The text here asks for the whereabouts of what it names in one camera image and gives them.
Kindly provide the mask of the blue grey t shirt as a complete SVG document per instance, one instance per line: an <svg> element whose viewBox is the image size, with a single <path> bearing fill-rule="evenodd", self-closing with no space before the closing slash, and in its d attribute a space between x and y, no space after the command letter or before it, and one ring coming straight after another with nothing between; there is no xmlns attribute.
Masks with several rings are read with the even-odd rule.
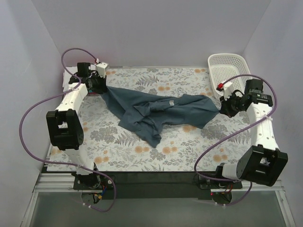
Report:
<svg viewBox="0 0 303 227"><path fill-rule="evenodd" d="M119 126L135 133L155 148L164 125L191 125L204 128L218 113L213 101L204 95L157 96L135 90L107 87L101 94Z"/></svg>

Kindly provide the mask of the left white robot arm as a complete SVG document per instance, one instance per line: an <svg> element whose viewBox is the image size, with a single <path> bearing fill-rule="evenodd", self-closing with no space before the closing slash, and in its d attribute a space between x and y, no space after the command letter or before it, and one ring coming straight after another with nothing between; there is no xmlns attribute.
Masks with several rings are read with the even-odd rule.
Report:
<svg viewBox="0 0 303 227"><path fill-rule="evenodd" d="M98 89L98 94L106 92L106 70L108 64L96 62L95 74L82 75L78 82L71 82L61 104L46 114L51 144L62 150L76 167L76 177L90 189L100 186L101 178L95 163L80 148L84 142L84 131L80 118L80 106L90 90Z"/></svg>

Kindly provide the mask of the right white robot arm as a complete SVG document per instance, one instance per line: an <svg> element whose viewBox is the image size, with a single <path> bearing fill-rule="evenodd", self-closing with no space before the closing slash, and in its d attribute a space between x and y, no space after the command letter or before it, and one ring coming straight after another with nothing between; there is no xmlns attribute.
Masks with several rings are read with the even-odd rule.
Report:
<svg viewBox="0 0 303 227"><path fill-rule="evenodd" d="M288 162L288 155L281 152L274 137L272 120L269 114L273 110L273 100L263 92L260 79L246 81L241 96L228 81L220 83L217 90L223 92L220 113L234 117L239 112L246 112L251 124L251 147L237 163L221 164L220 173L214 176L215 184L227 187L232 180L246 180L272 186Z"/></svg>

